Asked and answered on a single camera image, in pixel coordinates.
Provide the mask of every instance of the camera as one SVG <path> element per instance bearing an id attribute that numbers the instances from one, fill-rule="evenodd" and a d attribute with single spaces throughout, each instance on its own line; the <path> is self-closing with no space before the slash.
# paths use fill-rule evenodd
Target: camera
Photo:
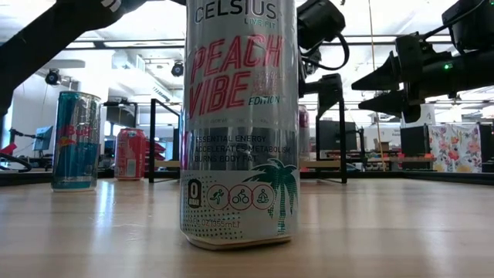
<path id="1" fill-rule="evenodd" d="M 175 77 L 180 77 L 184 75 L 184 63 L 181 61 L 176 61 L 171 68 L 171 75 Z"/>
<path id="2" fill-rule="evenodd" d="M 420 118 L 420 104 L 428 97 L 456 98 L 459 91 L 494 85 L 494 1 L 459 0 L 443 13 L 442 21 L 443 26 L 424 35 L 398 37 L 397 56 L 391 52 L 383 66 L 352 84 L 353 90 L 386 92 L 363 101 L 360 109 L 411 123 Z M 443 29 L 449 30 L 459 55 L 437 53 L 426 41 Z"/>
<path id="3" fill-rule="evenodd" d="M 45 82 L 51 86 L 58 86 L 62 82 L 62 77 L 59 74 L 59 69 L 49 69 L 46 74 Z"/>

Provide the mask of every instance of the floral fabric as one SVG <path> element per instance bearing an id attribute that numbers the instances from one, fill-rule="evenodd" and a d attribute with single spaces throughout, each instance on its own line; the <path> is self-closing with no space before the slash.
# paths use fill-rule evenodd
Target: floral fabric
<path id="1" fill-rule="evenodd" d="M 434 170 L 441 172 L 481 173 L 479 126 L 429 126 L 431 153 L 436 159 Z"/>

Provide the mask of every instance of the computer monitor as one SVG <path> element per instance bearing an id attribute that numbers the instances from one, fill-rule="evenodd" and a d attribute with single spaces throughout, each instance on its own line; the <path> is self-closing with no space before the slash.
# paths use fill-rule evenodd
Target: computer monitor
<path id="1" fill-rule="evenodd" d="M 356 126 L 353 122 L 345 123 L 345 130 L 347 132 L 345 138 L 347 141 L 347 151 L 357 149 L 357 132 Z M 320 147 L 319 149 L 325 151 L 339 151 L 340 150 L 340 122 L 333 120 L 321 120 L 319 123 Z"/>
<path id="2" fill-rule="evenodd" d="M 49 144 L 52 140 L 53 126 L 40 127 L 36 129 L 36 139 L 32 147 L 33 151 L 46 151 L 49 149 Z"/>
<path id="3" fill-rule="evenodd" d="M 115 157 L 115 140 L 105 139 L 105 151 L 104 154 L 107 157 Z"/>

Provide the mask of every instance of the wooden table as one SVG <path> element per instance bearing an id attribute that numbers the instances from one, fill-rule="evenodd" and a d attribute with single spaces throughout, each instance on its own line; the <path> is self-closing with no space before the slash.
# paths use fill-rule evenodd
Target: wooden table
<path id="1" fill-rule="evenodd" d="M 494 188 L 305 181 L 281 246 L 213 253 L 178 229 L 176 181 L 0 188 L 0 277 L 494 277 Z"/>

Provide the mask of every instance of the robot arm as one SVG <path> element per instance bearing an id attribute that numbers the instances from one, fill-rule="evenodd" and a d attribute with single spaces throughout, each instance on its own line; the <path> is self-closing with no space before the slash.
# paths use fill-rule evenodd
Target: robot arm
<path id="1" fill-rule="evenodd" d="M 494 8 L 492 0 L 458 0 L 443 13 L 444 25 L 424 35 L 417 32 L 395 41 L 397 56 L 390 53 L 382 67 L 352 84 L 354 90 L 386 93 L 365 100 L 360 109 L 403 117 L 415 122 L 420 104 L 428 97 L 494 85 Z M 459 55 L 437 53 L 426 39 L 449 29 Z"/>
<path id="2" fill-rule="evenodd" d="M 0 46 L 0 117 L 14 89 L 84 32 L 105 28 L 147 0 L 58 0 Z"/>

